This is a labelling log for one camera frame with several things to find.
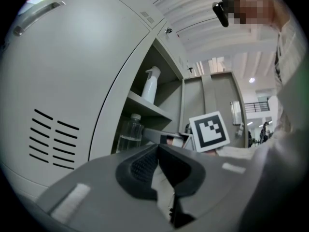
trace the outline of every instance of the white spray bottle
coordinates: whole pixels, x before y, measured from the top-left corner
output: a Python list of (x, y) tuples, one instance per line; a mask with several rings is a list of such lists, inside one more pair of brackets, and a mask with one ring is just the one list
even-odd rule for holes
[(161, 71), (158, 67), (153, 66), (150, 70), (147, 70), (146, 72), (148, 73), (148, 78), (141, 96), (145, 100), (153, 104), (155, 101), (156, 86)]

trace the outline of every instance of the white card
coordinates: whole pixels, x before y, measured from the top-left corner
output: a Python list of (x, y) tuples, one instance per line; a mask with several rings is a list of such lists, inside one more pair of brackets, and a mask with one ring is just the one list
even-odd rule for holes
[(219, 111), (190, 118), (197, 152), (216, 149), (230, 143)]

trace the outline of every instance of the clear water bottle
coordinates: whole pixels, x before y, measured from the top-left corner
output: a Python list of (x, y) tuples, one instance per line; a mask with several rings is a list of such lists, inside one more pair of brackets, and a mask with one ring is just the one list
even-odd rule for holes
[(139, 147), (141, 143), (140, 115), (132, 114), (131, 119), (122, 125), (117, 145), (117, 153)]

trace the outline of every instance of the railing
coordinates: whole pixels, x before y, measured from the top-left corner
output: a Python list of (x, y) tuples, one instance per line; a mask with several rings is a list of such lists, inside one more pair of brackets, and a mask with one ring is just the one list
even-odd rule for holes
[(245, 103), (246, 113), (270, 111), (268, 102)]

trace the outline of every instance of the shelf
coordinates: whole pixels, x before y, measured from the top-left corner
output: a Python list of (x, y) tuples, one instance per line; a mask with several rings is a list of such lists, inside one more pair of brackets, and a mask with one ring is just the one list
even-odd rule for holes
[(129, 91), (124, 106), (124, 111), (128, 114), (139, 114), (142, 118), (145, 116), (164, 117), (166, 119), (173, 120), (172, 114), (163, 111), (132, 91)]

